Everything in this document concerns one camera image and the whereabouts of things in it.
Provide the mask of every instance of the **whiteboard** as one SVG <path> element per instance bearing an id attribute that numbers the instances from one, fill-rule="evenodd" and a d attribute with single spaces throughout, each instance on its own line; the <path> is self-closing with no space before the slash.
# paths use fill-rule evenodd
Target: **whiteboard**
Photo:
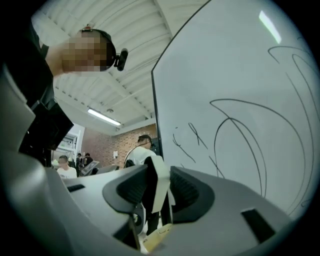
<path id="1" fill-rule="evenodd" d="M 273 2 L 212 0 L 152 70 L 163 158 L 299 217 L 318 185 L 319 69 Z"/>

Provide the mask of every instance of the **neck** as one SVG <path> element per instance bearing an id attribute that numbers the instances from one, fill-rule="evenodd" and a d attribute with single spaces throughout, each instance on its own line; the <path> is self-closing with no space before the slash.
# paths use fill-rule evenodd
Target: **neck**
<path id="1" fill-rule="evenodd" d="M 65 43 L 55 46 L 50 46 L 45 61 L 48 64 L 53 77 L 59 76 L 64 73 L 62 65 L 62 56 Z"/>

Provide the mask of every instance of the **white shirt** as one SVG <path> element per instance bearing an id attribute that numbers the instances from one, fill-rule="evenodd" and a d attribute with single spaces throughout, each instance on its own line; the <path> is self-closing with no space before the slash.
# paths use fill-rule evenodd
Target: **white shirt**
<path id="1" fill-rule="evenodd" d="M 69 167 L 68 170 L 64 170 L 63 168 L 59 168 L 56 170 L 60 175 L 61 179 L 75 179 L 77 178 L 77 171 L 73 167 Z"/>
<path id="2" fill-rule="evenodd" d="M 126 161 L 131 160 L 134 165 L 143 165 L 146 158 L 152 156 L 156 156 L 156 153 L 142 146 L 137 146 L 128 153 Z"/>

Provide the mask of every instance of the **ceiling light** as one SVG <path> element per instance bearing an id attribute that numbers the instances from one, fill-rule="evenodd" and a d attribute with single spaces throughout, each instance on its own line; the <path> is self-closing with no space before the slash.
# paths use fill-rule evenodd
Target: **ceiling light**
<path id="1" fill-rule="evenodd" d="M 273 22 L 269 19 L 269 17 L 263 12 L 260 11 L 259 19 L 262 21 L 263 25 L 269 30 L 269 32 L 273 35 L 274 39 L 278 44 L 281 43 L 281 36 L 277 31 Z"/>
<path id="2" fill-rule="evenodd" d="M 121 125 L 121 123 L 119 123 L 119 122 L 117 122 L 117 121 L 115 121 L 115 120 L 113 120 L 113 119 L 111 119 L 111 118 L 109 118 L 109 117 L 107 117 L 107 116 L 105 116 L 105 115 L 103 115 L 103 114 L 91 109 L 91 108 L 88 109 L 88 113 L 90 113 L 90 114 L 92 114 L 92 115 L 94 115 L 94 116 L 96 116 L 98 118 L 101 118 L 101 119 L 103 119 L 103 120 L 105 120 L 105 121 L 107 121 L 107 122 L 109 122 L 109 123 L 111 123 L 113 125 L 116 125 L 116 126 Z"/>

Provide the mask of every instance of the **white ceiling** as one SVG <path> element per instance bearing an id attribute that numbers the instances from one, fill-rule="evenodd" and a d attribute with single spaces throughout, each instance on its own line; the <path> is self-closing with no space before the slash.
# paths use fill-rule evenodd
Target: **white ceiling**
<path id="1" fill-rule="evenodd" d="M 59 44 L 93 24 L 111 35 L 117 52 L 129 51 L 122 72 L 111 68 L 99 74 L 64 74 L 54 80 L 56 100 L 71 121 L 107 135 L 155 123 L 151 70 L 173 36 L 206 1 L 48 1 L 32 18 L 44 44 Z M 122 125 L 116 128 L 96 119 L 88 108 Z"/>

